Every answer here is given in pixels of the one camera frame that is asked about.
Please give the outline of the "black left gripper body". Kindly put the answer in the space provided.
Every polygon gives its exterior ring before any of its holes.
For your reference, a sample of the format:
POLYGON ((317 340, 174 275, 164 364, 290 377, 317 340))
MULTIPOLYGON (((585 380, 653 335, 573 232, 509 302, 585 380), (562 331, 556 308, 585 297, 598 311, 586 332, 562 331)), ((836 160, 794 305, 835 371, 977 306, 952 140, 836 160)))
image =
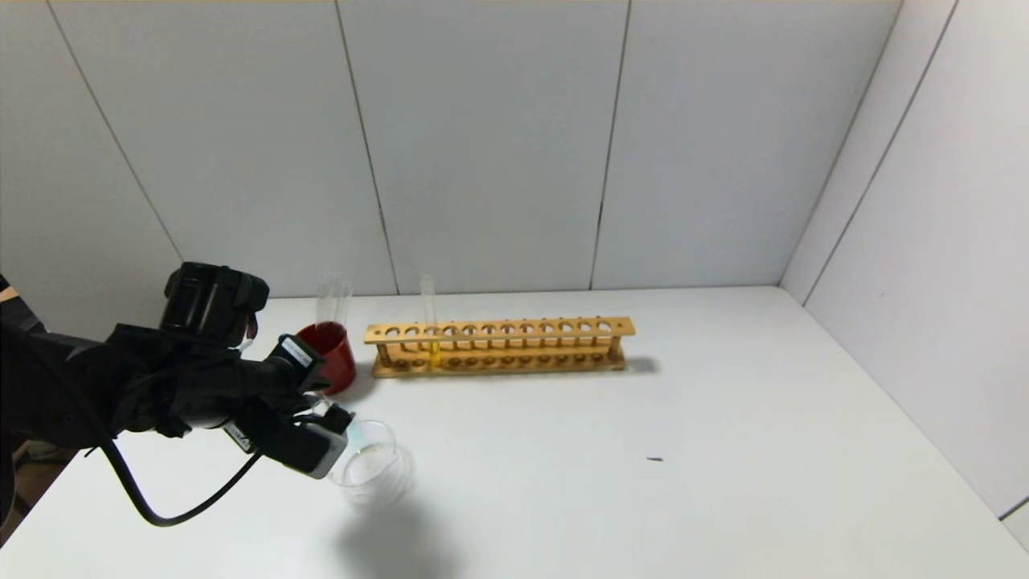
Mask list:
POLYGON ((236 345, 236 411, 258 406, 276 414, 301 414, 311 410, 316 392, 299 391, 306 372, 322 372, 324 359, 295 335, 283 334, 262 360, 245 359, 253 338, 236 345))

